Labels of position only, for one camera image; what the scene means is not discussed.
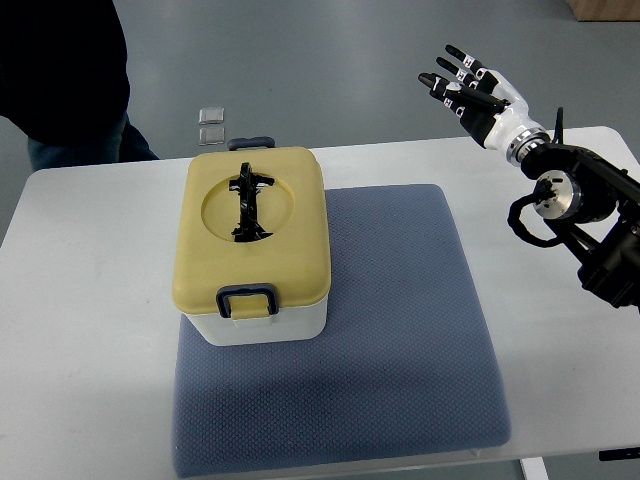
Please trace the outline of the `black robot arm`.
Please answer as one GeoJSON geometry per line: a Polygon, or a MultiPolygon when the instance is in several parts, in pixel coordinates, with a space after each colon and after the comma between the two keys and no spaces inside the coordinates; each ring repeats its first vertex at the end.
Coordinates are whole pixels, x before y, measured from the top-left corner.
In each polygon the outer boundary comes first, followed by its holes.
{"type": "Polygon", "coordinates": [[[584,290],[615,308],[639,306],[639,183],[595,152],[536,128],[509,145],[507,159],[535,182],[514,201],[507,223],[524,242],[564,245],[580,262],[584,290]]]}

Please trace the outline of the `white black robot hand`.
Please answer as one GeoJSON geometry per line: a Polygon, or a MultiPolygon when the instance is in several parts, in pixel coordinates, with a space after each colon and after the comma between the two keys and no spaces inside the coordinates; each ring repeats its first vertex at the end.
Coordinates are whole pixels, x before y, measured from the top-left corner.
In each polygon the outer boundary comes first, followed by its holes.
{"type": "Polygon", "coordinates": [[[529,117],[524,97],[502,74],[453,45],[445,51],[449,57],[439,57],[436,63],[453,77],[421,73],[418,80],[456,115],[477,144],[518,166],[526,145],[550,141],[547,131],[529,117]]]}

